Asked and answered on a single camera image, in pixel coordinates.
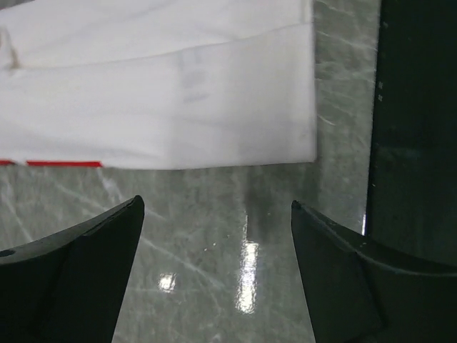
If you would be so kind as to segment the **white t-shirt red print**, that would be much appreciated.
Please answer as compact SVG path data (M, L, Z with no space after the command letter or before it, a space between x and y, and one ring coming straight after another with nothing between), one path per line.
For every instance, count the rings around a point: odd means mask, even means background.
M1 161L309 162L311 1L31 1L1 11Z

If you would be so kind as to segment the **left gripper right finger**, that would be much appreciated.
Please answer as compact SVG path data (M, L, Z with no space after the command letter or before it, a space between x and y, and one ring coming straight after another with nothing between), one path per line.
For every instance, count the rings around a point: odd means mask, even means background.
M456 268L413 257L299 202L291 232L317 342L454 342Z

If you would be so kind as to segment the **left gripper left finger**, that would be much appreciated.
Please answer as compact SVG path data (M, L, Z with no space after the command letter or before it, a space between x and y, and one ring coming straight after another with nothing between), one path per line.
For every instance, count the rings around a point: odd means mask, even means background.
M1 251L2 342L111 342L144 201Z

